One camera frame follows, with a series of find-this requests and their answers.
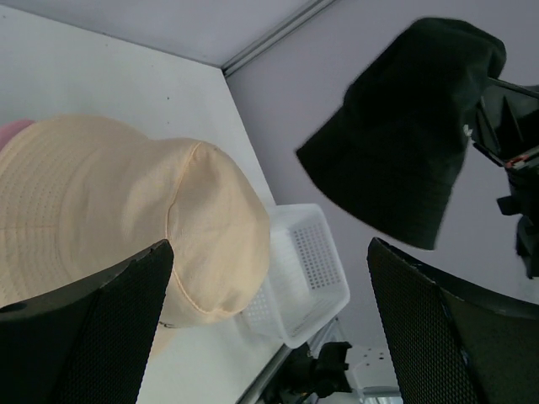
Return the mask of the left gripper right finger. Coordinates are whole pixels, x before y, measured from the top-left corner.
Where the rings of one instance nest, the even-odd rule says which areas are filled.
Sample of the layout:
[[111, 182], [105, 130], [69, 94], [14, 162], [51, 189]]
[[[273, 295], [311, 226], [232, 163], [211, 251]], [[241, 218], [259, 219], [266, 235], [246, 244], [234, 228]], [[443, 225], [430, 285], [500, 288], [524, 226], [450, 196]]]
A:
[[406, 403], [536, 403], [538, 306], [457, 278], [380, 238], [367, 264]]

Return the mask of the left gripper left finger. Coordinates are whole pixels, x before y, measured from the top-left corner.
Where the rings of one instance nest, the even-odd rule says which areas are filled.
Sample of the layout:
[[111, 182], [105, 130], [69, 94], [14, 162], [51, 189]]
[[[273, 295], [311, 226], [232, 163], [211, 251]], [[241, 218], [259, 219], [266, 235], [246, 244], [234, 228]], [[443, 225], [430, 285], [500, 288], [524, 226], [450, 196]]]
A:
[[162, 240], [1, 309], [3, 403], [134, 403], [173, 267]]

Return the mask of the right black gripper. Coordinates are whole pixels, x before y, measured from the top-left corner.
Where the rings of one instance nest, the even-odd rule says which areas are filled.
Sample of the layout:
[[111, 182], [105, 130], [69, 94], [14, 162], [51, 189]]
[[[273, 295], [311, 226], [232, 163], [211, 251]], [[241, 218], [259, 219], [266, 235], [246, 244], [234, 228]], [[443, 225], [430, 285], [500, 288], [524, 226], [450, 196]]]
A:
[[538, 277], [538, 86], [490, 78], [476, 105], [473, 147], [505, 170], [510, 195], [502, 215], [518, 215], [515, 251], [526, 277]]

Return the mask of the black and beige hat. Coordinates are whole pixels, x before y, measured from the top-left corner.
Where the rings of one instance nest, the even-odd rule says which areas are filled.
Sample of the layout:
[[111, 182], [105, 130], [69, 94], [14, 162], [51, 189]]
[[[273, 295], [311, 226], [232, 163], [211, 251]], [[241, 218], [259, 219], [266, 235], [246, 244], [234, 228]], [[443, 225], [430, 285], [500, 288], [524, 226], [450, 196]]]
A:
[[474, 25], [418, 19], [350, 84], [341, 106], [296, 156], [339, 208], [432, 250], [476, 105], [505, 63], [504, 43]]

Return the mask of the beige bucket hat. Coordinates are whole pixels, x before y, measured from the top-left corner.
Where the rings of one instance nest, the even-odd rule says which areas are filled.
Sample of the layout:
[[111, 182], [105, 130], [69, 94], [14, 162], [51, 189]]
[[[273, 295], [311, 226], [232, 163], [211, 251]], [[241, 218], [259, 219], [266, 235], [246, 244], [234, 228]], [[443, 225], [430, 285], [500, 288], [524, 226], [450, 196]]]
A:
[[268, 272], [270, 218], [210, 143], [153, 140], [117, 120], [35, 121], [1, 149], [1, 303], [112, 267], [161, 240], [173, 269], [152, 345], [229, 319]]

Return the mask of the pink bucket hat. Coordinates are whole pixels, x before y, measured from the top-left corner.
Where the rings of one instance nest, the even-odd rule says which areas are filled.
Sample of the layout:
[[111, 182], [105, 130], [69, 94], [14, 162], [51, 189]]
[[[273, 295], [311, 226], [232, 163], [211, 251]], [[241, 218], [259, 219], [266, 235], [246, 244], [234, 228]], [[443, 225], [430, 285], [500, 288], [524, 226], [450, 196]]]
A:
[[0, 149], [3, 149], [20, 131], [34, 123], [33, 120], [17, 120], [0, 127]]

